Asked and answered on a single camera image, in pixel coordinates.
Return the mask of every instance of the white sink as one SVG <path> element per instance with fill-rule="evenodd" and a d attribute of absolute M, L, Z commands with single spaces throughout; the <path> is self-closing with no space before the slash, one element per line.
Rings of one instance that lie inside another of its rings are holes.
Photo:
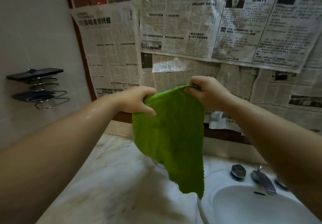
<path fill-rule="evenodd" d="M 205 224 L 322 224 L 292 193 L 279 189 L 270 196 L 253 182 L 247 169 L 243 182 L 221 170 L 205 179 L 205 192 L 198 200 Z M 274 177 L 267 175 L 273 182 Z"/>

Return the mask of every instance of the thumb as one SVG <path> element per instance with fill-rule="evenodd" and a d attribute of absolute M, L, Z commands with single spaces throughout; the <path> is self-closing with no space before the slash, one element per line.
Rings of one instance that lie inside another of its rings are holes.
<path fill-rule="evenodd" d="M 187 87 L 184 89 L 184 91 L 192 96 L 194 96 L 196 99 L 198 99 L 201 102 L 201 98 L 203 96 L 203 92 L 199 91 L 193 87 Z"/>
<path fill-rule="evenodd" d="M 148 113 L 150 114 L 151 116 L 156 116 L 156 112 L 153 108 L 143 104 L 142 107 L 141 107 L 141 112 L 144 112 L 144 113 Z"/>

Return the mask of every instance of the hand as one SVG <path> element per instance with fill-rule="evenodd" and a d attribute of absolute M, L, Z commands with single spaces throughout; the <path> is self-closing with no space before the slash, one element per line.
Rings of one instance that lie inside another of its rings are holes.
<path fill-rule="evenodd" d="M 209 110 L 228 112 L 229 106 L 238 99 L 213 77 L 193 76 L 189 84 L 199 85 L 201 91 L 192 87 L 187 87 L 184 91 L 198 99 Z"/>
<path fill-rule="evenodd" d="M 143 103 L 145 97 L 153 94 L 156 94 L 155 88 L 139 86 L 113 95 L 117 100 L 116 103 L 119 111 L 127 113 L 144 112 L 156 116 L 154 109 Z"/>

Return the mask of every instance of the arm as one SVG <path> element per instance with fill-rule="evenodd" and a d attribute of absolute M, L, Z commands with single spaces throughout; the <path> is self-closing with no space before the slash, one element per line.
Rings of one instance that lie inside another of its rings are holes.
<path fill-rule="evenodd" d="M 0 223 L 35 223 L 68 185 L 119 112 L 155 111 L 136 87 L 104 96 L 0 151 Z"/>
<path fill-rule="evenodd" d="M 216 79 L 187 88 L 206 108 L 229 114 L 292 193 L 322 220 L 322 137 L 232 95 Z"/>

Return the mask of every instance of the wooden frame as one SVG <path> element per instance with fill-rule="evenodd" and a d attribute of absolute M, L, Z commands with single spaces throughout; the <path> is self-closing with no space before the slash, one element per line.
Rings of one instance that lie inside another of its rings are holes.
<path fill-rule="evenodd" d="M 69 8 L 72 9 L 73 8 L 72 0 L 67 0 L 67 1 L 68 1 Z M 83 66 L 84 66 L 84 70 L 85 70 L 85 76 L 86 76 L 88 89 L 90 91 L 91 99 L 92 99 L 92 101 L 94 101 L 97 98 L 96 98 L 95 89 L 94 89 L 92 81 L 91 81 L 90 71 L 87 66 L 87 60 L 86 60 L 86 55 L 85 55 L 85 51 L 84 51 L 84 47 L 83 47 L 81 33 L 80 33 L 79 28 L 73 18 L 72 18 L 72 21 L 73 21 L 73 25 L 74 25 L 74 29 L 75 29 L 75 33 L 76 33 L 76 37 L 77 37 L 79 51 L 80 51 L 82 61 L 83 61 Z M 121 122 L 125 122 L 125 123 L 132 123 L 132 114 L 119 112 L 116 116 L 114 116 L 113 120 L 121 121 Z M 204 136 L 209 137 L 209 138 L 225 140 L 225 141 L 232 141 L 232 142 L 238 142 L 238 143 L 243 143 L 243 144 L 251 144 L 247 140 L 247 138 L 242 136 L 239 132 L 226 130 L 226 129 L 221 129 L 221 130 L 209 129 L 208 123 L 204 123 Z"/>

